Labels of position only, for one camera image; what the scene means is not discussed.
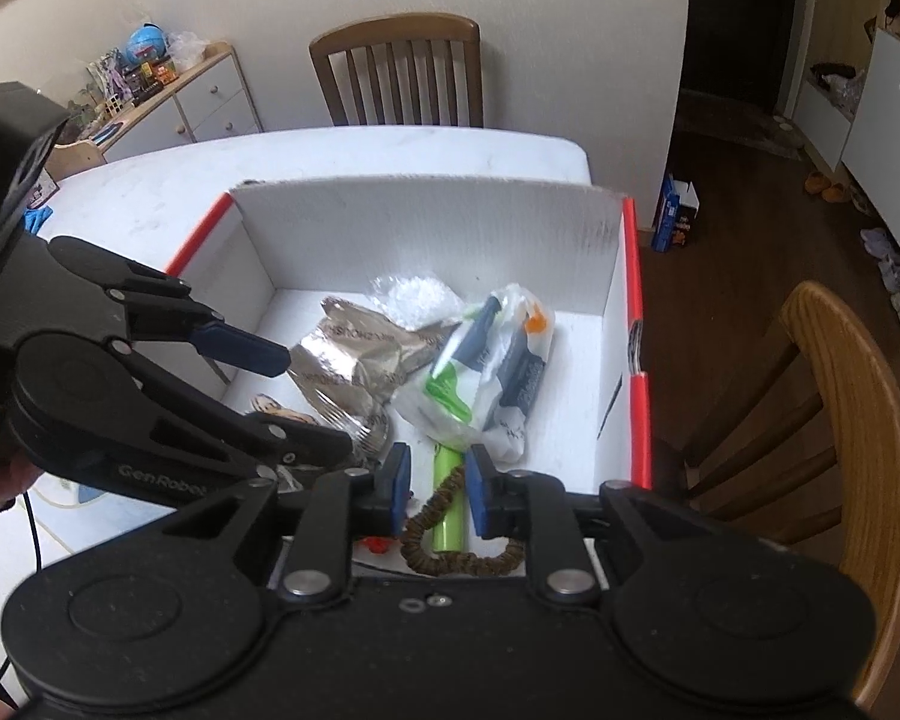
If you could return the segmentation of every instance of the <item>white cabinet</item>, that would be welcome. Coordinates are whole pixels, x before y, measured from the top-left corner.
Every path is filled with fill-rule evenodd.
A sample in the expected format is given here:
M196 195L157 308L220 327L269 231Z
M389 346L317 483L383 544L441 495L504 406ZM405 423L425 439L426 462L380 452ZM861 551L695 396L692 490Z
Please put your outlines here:
M900 244L900 40L884 31L842 159Z
M114 121L122 129L101 146L93 141L54 146L47 160L50 176L62 181L150 151L260 131L237 56L224 42L211 43L199 65Z
M244 86L232 56L213 66L176 93L183 115L196 130L228 100L242 92Z
M794 124L800 128L831 170L837 170L850 133L850 120L810 81L803 81Z
M163 151L164 148L183 146L192 143L190 131L176 100L160 103L144 118L127 130L119 141L106 151L106 161L116 162L118 159L135 157L151 151Z
M217 138L231 138L234 135L247 135L256 132L257 124L253 119L250 102L244 93L237 94L220 110L194 129L194 138L198 143L215 141Z

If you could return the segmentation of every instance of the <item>orange slipper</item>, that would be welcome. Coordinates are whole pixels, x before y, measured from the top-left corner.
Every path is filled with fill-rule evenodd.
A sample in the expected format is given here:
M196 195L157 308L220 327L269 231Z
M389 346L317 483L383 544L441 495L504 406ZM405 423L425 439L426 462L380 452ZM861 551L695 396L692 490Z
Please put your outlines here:
M814 170L807 176L807 180L803 182L803 190L807 194L820 194L823 190L829 189L831 181L819 170Z
M821 192L820 196L827 202L847 202L850 199L847 197L847 190L842 184L834 184L832 187L827 187Z

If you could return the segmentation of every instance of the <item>brown coiled cord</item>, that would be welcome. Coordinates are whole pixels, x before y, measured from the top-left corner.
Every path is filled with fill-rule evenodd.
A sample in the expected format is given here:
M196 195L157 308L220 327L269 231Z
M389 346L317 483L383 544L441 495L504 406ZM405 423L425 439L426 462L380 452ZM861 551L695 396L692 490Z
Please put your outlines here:
M496 557L479 557L472 552L441 552L428 555L423 549L423 535L430 528L437 527L454 496L464 486L463 466L453 469L446 479L434 490L434 494L423 505L418 514L407 520L407 527L400 537L403 555L407 565L418 574L441 577L445 574L469 574L473 577L506 576L523 562L522 541L511 538L506 549Z

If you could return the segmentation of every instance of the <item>wooden chair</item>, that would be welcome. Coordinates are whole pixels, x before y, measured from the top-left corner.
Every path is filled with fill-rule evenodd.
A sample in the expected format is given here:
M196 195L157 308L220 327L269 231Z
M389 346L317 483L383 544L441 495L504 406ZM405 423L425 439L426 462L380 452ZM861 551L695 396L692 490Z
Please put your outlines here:
M874 649L854 688L858 704L870 707L900 642L900 391L860 319L820 284L797 285L749 365L735 374L680 459L689 469L699 469L798 355L809 362L816 394L701 474L686 495L711 517L732 523L779 503L832 466L839 468L842 506L777 523L759 535L793 545L842 523L840 570L866 591L877 615ZM832 447L755 490L737 491L712 511L700 505L701 495L730 480L741 482L737 474L794 437L821 409L832 428Z
M423 56L418 57L413 49L413 41L423 43ZM440 124L439 96L437 95L437 60L434 57L434 43L442 44L440 59L443 63L443 75L446 81L444 98L450 124L456 127L457 110L457 78L454 71L452 43L463 43L463 66L466 77L466 100L471 127L484 125L484 90L480 68L480 28L476 22L463 16L451 13L401 13L395 16L381 16L362 22L348 23L325 34L310 44L310 57L314 61L314 70L323 96L330 109L330 117L337 127L351 124L343 108L343 98L338 87L336 76L330 64L330 57L338 53L346 54L346 68L350 78L350 90L353 104L360 124L367 123L367 110L364 106L357 60L354 52L362 50L367 62L367 75L370 80L370 93L373 98L373 113L377 124L386 124L384 119L384 98L377 74L377 53L374 46L383 46L386 55L386 71L389 76L389 93L394 103L394 120L396 124L404 123L403 94L400 88L397 57L402 55L406 62L407 80L409 81L410 114L413 124L422 124L420 104L420 81L418 76L418 58L423 62L426 74L427 97L429 100L430 120L432 124Z

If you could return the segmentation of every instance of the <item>blue globe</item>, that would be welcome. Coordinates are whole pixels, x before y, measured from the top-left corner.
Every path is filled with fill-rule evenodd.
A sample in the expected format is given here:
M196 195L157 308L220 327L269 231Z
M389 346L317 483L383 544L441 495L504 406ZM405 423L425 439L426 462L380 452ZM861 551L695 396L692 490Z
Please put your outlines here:
M163 30L152 23L145 23L130 35L124 57L131 67L136 67L141 62L160 59L166 53L167 39L163 36Z

